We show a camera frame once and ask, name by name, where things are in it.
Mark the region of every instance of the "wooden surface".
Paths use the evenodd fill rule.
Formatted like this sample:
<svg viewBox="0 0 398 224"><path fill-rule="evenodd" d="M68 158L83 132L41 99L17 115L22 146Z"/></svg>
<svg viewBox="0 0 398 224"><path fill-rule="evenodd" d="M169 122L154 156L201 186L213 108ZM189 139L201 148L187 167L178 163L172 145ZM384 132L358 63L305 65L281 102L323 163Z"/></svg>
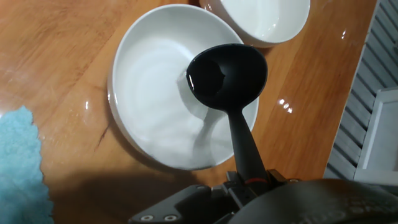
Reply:
<svg viewBox="0 0 398 224"><path fill-rule="evenodd" d="M0 2L0 114L22 105L33 112L55 223L125 223L190 184L216 185L234 170L233 159L192 173L149 161L109 112L106 77L123 34L143 13L177 2L197 4ZM253 134L268 169L322 177L375 3L313 0L303 31L263 50L269 79Z"/></svg>

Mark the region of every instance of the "black ladle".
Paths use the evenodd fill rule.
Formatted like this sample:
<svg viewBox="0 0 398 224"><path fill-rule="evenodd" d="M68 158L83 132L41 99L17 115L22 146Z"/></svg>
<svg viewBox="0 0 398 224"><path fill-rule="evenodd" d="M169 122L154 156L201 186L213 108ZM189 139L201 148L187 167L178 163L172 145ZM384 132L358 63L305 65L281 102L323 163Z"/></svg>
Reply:
<svg viewBox="0 0 398 224"><path fill-rule="evenodd" d="M187 68L188 85L204 105L225 111L236 161L246 183L268 182L267 172L242 110L261 93L267 62L257 49L243 44L219 45L197 55Z"/></svg>

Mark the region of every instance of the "ceramic bowl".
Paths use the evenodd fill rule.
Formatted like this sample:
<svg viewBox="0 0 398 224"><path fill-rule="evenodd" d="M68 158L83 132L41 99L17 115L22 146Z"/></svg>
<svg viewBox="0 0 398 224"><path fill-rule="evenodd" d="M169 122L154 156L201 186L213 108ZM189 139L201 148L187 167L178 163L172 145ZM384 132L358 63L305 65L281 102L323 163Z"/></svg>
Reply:
<svg viewBox="0 0 398 224"><path fill-rule="evenodd" d="M183 75L200 52L242 40L200 7L171 4L140 17L124 35L108 78L112 114L129 142L169 167L197 170L233 155L228 118L191 93ZM250 128L258 99L245 107Z"/></svg>
<svg viewBox="0 0 398 224"><path fill-rule="evenodd" d="M292 39L310 11L310 0L200 0L200 5L227 22L245 44L255 47Z"/></svg>

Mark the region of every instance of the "blue towel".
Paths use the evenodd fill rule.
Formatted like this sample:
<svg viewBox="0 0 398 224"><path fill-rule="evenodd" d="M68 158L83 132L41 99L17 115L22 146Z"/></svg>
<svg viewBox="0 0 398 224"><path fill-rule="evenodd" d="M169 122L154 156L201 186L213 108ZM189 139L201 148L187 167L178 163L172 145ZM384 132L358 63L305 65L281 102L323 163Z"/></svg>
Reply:
<svg viewBox="0 0 398 224"><path fill-rule="evenodd" d="M0 223L53 223L53 203L42 183L41 142L24 106L0 118Z"/></svg>

